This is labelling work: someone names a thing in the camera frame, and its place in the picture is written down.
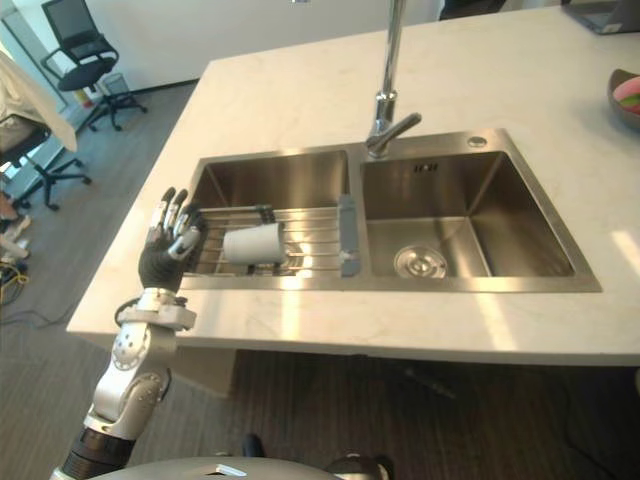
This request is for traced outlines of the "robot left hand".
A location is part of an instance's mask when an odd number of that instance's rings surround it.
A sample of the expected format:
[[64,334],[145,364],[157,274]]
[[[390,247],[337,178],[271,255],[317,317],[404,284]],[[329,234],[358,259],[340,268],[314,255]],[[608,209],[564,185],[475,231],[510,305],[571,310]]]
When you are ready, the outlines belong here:
[[196,203],[186,204],[188,191],[170,187],[153,209],[138,274],[144,289],[176,294],[207,232]]

